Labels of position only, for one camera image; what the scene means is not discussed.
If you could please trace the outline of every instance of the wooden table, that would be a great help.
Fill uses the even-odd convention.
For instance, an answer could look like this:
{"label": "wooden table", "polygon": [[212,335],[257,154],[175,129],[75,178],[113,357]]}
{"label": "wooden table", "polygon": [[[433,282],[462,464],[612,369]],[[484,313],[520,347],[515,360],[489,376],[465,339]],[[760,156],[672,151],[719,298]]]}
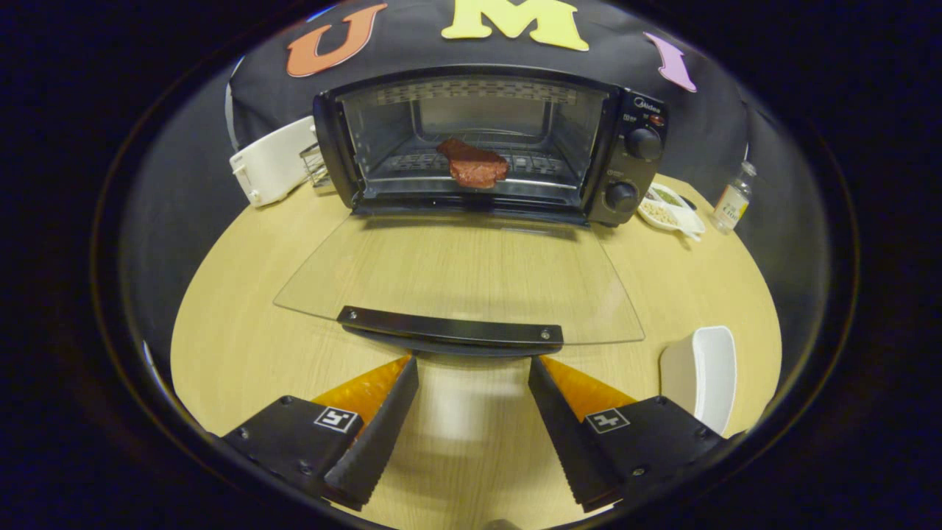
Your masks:
{"label": "wooden table", "polygon": [[[751,427],[771,399],[781,336],[769,290],[735,234],[708,223],[710,204],[658,175],[698,206],[703,240],[641,219],[593,231],[633,304],[645,339],[566,346],[554,355],[637,399],[658,394],[658,356],[702,326],[736,340],[738,388],[726,435]],[[193,277],[171,347],[176,391],[207,430],[223,435],[279,396],[314,396],[405,354],[340,325],[275,306],[305,259],[349,216],[310,186],[247,207]],[[421,354],[420,388],[396,449],[358,515],[398,528],[481,528],[506,520],[543,528],[583,519],[527,387],[528,358]]]}

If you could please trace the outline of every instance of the raw meat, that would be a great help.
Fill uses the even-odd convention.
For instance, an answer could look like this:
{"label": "raw meat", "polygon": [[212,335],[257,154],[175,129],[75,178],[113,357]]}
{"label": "raw meat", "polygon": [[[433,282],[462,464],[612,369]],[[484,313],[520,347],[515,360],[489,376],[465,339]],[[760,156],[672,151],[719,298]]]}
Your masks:
{"label": "raw meat", "polygon": [[448,170],[459,186],[488,189],[507,178],[507,160],[492,151],[453,138],[440,143],[437,151],[448,158]]}

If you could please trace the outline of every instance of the oven door handle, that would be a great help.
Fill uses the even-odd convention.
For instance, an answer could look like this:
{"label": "oven door handle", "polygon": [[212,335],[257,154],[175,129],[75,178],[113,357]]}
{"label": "oven door handle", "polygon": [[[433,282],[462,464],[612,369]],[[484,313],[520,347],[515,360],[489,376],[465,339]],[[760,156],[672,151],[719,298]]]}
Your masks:
{"label": "oven door handle", "polygon": [[337,322],[361,337],[449,355],[540,356],[563,345],[562,327],[556,324],[442,319],[354,306],[344,306]]}

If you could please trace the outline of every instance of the oven control knob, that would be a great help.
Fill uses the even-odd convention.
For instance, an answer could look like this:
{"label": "oven control knob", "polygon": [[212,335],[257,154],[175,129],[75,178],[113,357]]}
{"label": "oven control knob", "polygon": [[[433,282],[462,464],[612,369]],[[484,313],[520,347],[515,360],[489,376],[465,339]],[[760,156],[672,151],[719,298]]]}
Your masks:
{"label": "oven control knob", "polygon": [[625,137],[625,148],[635,158],[657,160],[661,152],[660,136],[651,129],[635,129]]}
{"label": "oven control knob", "polygon": [[614,182],[605,190],[605,204],[620,213],[628,213],[638,203],[638,189],[627,182]]}

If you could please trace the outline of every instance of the white dish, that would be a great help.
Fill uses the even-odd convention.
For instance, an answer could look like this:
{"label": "white dish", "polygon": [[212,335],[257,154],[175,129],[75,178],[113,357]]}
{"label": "white dish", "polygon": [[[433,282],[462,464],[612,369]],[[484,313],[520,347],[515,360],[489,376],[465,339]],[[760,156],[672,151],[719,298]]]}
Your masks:
{"label": "white dish", "polygon": [[[682,206],[674,206],[664,201],[658,195],[657,190],[668,193]],[[658,215],[658,212],[666,213],[667,215]],[[650,189],[642,199],[641,205],[638,207],[638,213],[648,224],[652,225],[654,228],[660,228],[661,230],[680,230],[693,234],[703,234],[707,231],[707,226],[700,219],[700,216],[687,205],[687,202],[685,202],[680,195],[667,186],[656,182],[651,183]]]}
{"label": "white dish", "polygon": [[660,393],[719,433],[736,400],[736,343],[724,325],[701,327],[660,356]]}

